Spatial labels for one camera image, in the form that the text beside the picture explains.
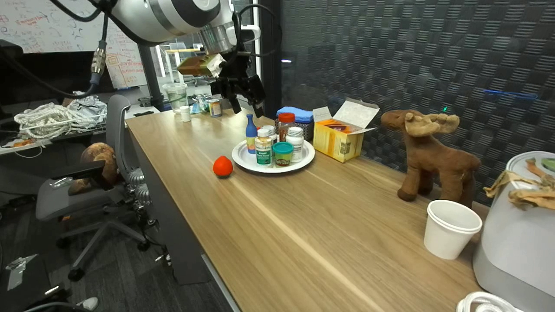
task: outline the wooden countertop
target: wooden countertop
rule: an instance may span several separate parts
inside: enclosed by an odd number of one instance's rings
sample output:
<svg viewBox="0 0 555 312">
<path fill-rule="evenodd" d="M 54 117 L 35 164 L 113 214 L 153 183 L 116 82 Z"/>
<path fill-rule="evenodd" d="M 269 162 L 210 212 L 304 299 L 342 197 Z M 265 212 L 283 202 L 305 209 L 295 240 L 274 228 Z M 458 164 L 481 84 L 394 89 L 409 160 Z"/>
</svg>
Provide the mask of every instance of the wooden countertop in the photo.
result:
<svg viewBox="0 0 555 312">
<path fill-rule="evenodd" d="M 245 115 L 141 117 L 128 127 L 243 311 L 455 311 L 479 290 L 468 247 L 455 262 L 422 243 L 427 200 L 404 174 L 316 155 L 307 169 L 229 179 L 212 162 L 245 139 Z"/>
</svg>

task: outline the toy moose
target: toy moose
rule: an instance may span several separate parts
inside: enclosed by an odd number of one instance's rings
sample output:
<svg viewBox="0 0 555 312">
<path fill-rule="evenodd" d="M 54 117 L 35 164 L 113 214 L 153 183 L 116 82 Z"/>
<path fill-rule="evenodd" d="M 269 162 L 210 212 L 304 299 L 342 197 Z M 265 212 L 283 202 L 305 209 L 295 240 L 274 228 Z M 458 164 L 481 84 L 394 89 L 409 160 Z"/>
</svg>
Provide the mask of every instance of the toy moose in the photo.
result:
<svg viewBox="0 0 555 312">
<path fill-rule="evenodd" d="M 481 160 L 470 153 L 441 145 L 435 134 L 451 134 L 460 119 L 456 115 L 422 115 L 418 112 L 387 112 L 382 127 L 401 131 L 406 146 L 406 179 L 397 191 L 404 202 L 429 197 L 439 177 L 441 198 L 472 205 L 474 174 Z"/>
</svg>

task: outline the cardboard box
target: cardboard box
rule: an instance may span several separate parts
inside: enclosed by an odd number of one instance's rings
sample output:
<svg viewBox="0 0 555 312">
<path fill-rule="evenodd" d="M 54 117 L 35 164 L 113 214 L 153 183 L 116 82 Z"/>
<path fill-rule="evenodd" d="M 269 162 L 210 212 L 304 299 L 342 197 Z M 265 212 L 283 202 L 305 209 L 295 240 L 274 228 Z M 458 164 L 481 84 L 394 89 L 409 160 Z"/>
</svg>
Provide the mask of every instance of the cardboard box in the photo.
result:
<svg viewBox="0 0 555 312">
<path fill-rule="evenodd" d="M 314 150 L 342 164 L 357 158 L 363 151 L 364 134 L 370 122 L 378 115 L 380 106 L 347 99 L 331 117 L 328 108 L 312 110 Z"/>
</svg>

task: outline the brown toy animal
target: brown toy animal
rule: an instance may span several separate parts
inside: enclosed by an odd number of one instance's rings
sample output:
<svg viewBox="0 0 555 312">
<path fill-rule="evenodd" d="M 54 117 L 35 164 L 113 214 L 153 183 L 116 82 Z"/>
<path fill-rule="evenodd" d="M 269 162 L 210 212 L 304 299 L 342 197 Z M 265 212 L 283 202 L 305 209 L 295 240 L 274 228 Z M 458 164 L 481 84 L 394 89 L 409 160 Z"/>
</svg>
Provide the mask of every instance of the brown toy animal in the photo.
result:
<svg viewBox="0 0 555 312">
<path fill-rule="evenodd" d="M 397 191 L 401 200 L 413 202 L 416 195 L 429 197 L 434 177 L 439 177 L 442 200 L 472 205 L 472 183 L 481 160 L 434 139 L 434 134 L 455 132 L 458 124 L 456 115 L 383 113 L 382 127 L 401 131 L 404 138 L 408 172 Z"/>
<path fill-rule="evenodd" d="M 104 143 L 90 145 L 82 153 L 80 164 L 94 164 L 94 162 L 104 162 L 104 167 L 102 167 L 104 184 L 115 186 L 120 179 L 115 150 Z M 71 181 L 68 193 L 80 195 L 96 188 L 97 188 L 97 183 L 94 179 L 75 179 Z"/>
</svg>

